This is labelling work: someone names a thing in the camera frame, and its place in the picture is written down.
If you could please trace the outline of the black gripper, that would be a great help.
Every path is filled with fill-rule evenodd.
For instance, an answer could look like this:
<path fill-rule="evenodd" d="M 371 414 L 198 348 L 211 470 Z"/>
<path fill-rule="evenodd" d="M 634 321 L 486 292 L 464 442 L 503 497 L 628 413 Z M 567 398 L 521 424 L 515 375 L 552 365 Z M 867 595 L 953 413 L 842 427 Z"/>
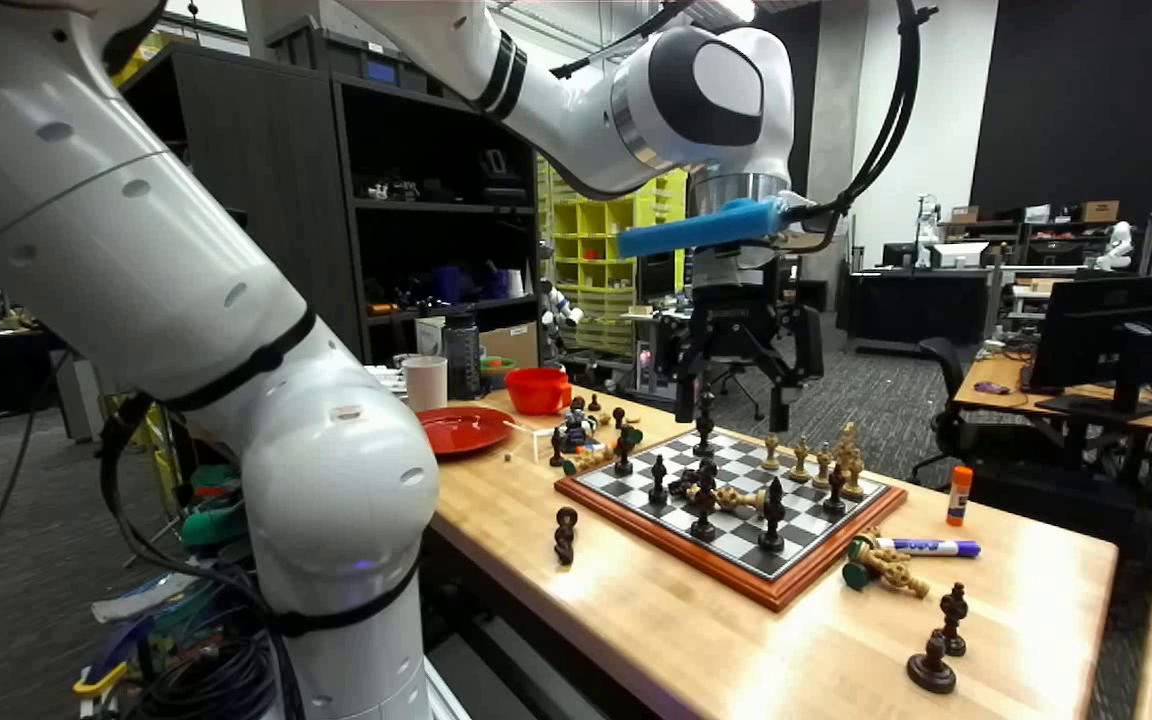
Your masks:
<path fill-rule="evenodd" d="M 697 421 L 697 373 L 712 357 L 739 357 L 777 375 L 768 432 L 788 432 L 792 375 L 825 373 L 820 310 L 806 298 L 797 259 L 772 248 L 700 248 L 688 292 L 678 421 Z"/>

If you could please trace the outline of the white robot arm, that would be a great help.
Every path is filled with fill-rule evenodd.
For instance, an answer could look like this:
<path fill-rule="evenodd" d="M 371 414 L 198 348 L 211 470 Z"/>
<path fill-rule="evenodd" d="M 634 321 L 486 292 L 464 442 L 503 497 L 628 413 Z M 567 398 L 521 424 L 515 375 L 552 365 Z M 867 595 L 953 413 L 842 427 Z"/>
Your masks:
<path fill-rule="evenodd" d="M 486 0 L 345 0 L 589 194 L 697 162 L 792 204 L 792 61 L 746 3 L 555 77 Z M 422 542 L 440 462 L 417 413 L 125 103 L 166 0 L 0 0 L 0 287 L 107 380 L 242 461 L 255 606 L 290 642 L 280 720 L 428 720 Z"/>

